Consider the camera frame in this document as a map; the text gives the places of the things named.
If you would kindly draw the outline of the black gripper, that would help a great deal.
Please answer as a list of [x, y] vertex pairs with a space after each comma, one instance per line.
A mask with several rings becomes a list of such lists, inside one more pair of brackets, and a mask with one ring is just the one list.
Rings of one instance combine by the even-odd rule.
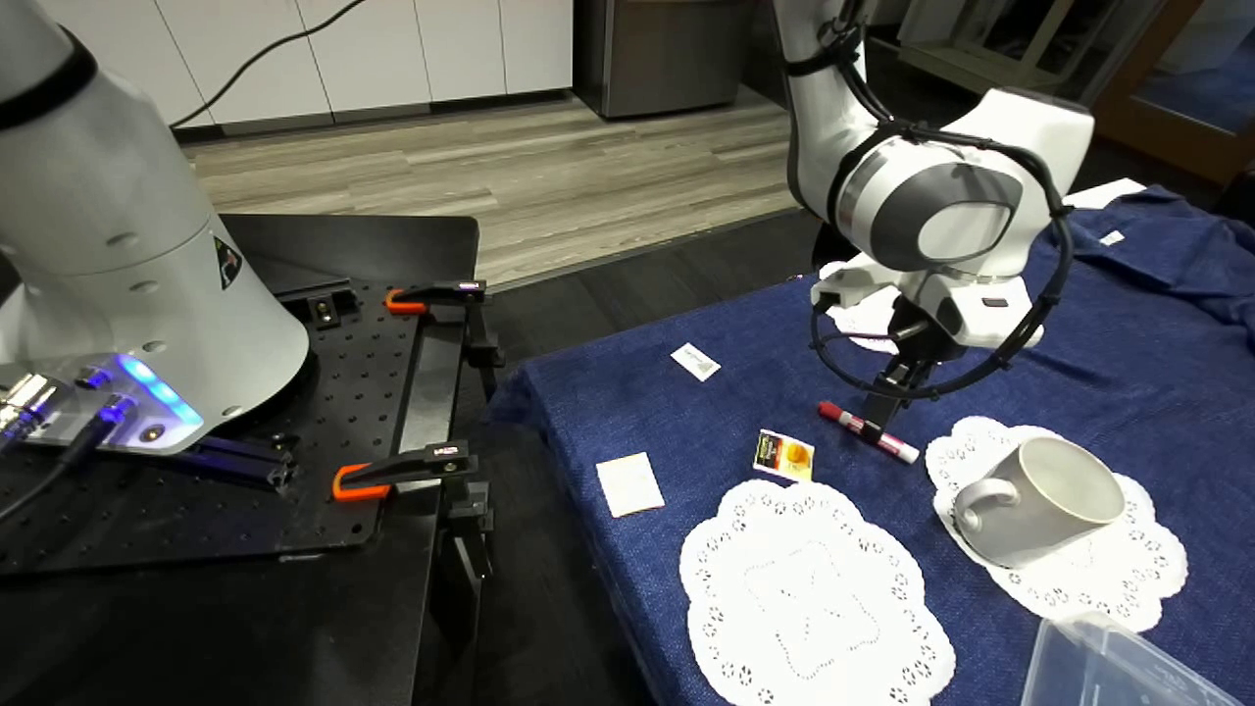
[[865, 396], [865, 418], [877, 428], [887, 428], [912, 400], [941, 362], [962, 353], [962, 343], [912, 307], [897, 307], [891, 313], [891, 339], [897, 353], [876, 377], [876, 393]]

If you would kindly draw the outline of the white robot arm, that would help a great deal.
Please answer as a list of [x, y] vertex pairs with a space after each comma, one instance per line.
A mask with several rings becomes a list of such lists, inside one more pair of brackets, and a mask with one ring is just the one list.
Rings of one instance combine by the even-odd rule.
[[1093, 138], [1082, 105], [984, 90], [946, 124], [894, 113], [865, 81], [864, 0], [774, 0], [788, 77], [788, 186], [834, 240], [810, 313], [894, 290], [894, 362], [860, 379], [864, 415], [887, 424], [999, 373], [1044, 338], [1076, 240], [1064, 190]]

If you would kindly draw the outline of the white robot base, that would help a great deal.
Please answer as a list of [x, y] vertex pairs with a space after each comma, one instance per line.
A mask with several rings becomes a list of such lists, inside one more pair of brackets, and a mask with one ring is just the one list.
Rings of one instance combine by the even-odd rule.
[[180, 453], [311, 356], [159, 113], [30, 0], [0, 0], [0, 249], [0, 356], [66, 396], [39, 444], [120, 400], [111, 449]]

